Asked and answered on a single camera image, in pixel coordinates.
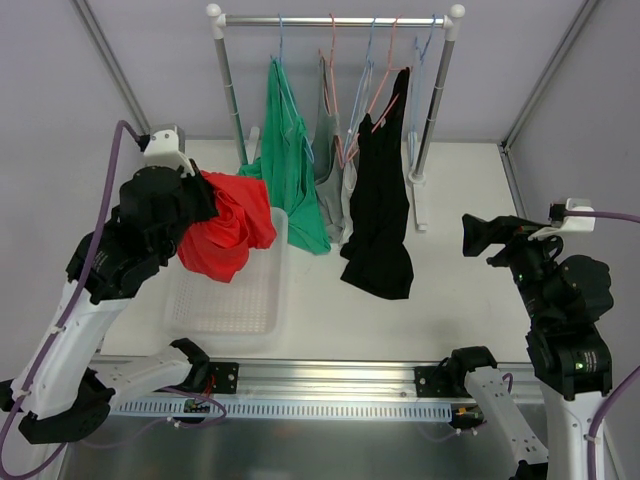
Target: green cloth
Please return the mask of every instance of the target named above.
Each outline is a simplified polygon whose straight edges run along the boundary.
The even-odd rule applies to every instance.
[[[307,145],[307,127],[297,114],[287,76],[280,61],[273,59],[262,154],[253,164],[240,167],[238,175],[265,181],[271,206],[289,216],[291,245],[315,254],[327,253],[331,245],[318,207]]]

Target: black dress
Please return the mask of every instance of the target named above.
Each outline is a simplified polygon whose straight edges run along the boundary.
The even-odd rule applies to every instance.
[[[367,114],[358,130],[360,162],[351,197],[353,235],[340,254],[349,260],[341,279],[389,300],[409,298],[413,281],[411,257],[402,242],[407,230],[409,201],[402,172],[402,121],[409,69],[393,86],[397,100],[386,123],[375,132]]]

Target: white pipe connector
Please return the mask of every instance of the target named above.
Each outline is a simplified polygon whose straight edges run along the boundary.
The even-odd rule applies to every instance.
[[[222,13],[220,5],[210,3],[207,5],[207,15],[211,19],[211,30],[213,31],[213,38],[215,40],[221,40],[224,38],[224,32],[222,29],[226,26],[225,15]]]
[[[464,7],[460,4],[455,4],[449,10],[449,15],[445,16],[445,34],[444,39],[448,42],[455,42],[458,38],[458,32],[460,31],[460,23],[462,17],[464,17]]]

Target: clothes rack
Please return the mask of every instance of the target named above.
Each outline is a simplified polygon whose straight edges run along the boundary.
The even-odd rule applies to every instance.
[[[453,5],[449,10],[448,15],[444,15],[442,18],[376,18],[376,27],[392,27],[397,22],[397,27],[400,28],[424,28],[434,26],[436,28],[442,28],[445,31],[445,41],[442,48],[442,54],[440,55],[440,64],[438,67],[438,73],[436,75],[436,82],[431,94],[431,101],[429,103],[429,111],[425,120],[424,130],[422,133],[422,141],[420,143],[420,150],[418,153],[418,159],[415,162],[413,170],[409,174],[409,180],[413,184],[414,191],[414,203],[415,203],[415,216],[416,226],[418,230],[426,229],[426,212],[424,210],[423,199],[420,198],[422,186],[425,182],[424,167],[429,152],[429,146],[433,138],[433,130],[436,124],[436,118],[438,116],[438,109],[440,108],[440,101],[442,99],[442,92],[444,90],[445,80],[447,78],[447,72],[449,70],[449,64],[451,62],[451,56],[453,54],[453,47],[458,37],[460,30],[460,23],[462,17],[464,17],[465,9],[462,5]],[[222,79],[224,82],[224,89],[227,100],[227,108],[229,110],[229,117],[231,119],[231,125],[233,128],[233,137],[238,151],[238,157],[243,165],[248,163],[247,151],[244,145],[244,135],[242,133],[242,124],[240,122],[240,113],[238,112],[238,105],[236,102],[236,95],[233,88],[233,81],[231,79],[231,70],[229,68],[229,59],[227,56],[227,49],[224,42],[224,29],[226,27],[238,26],[238,27],[279,27],[279,26],[291,26],[291,27],[370,27],[373,23],[373,18],[335,18],[327,17],[269,17],[269,16],[244,16],[244,15],[227,15],[222,13],[220,6],[216,4],[209,4],[207,6],[207,15],[211,20],[211,28],[213,30],[213,38],[216,45],[216,53],[218,55],[218,62],[220,64],[220,71],[222,73]]]

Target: white table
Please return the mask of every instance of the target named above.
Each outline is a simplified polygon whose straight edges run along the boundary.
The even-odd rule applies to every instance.
[[[187,154],[204,170],[235,173],[238,168],[232,141],[191,140]],[[528,362],[524,336],[529,319],[510,272],[486,265],[486,255],[462,256],[464,213],[485,219],[515,214],[497,146],[435,143],[426,174],[432,205],[429,230],[417,233],[410,212],[405,240],[415,272],[408,300],[382,300],[342,282],[347,261],[337,250],[316,257],[289,246],[287,320],[280,340],[250,354],[207,353],[437,361],[454,348],[485,345],[499,362]],[[107,333],[103,355],[150,355],[168,345],[171,338],[162,330],[167,288],[162,272],[144,284]]]

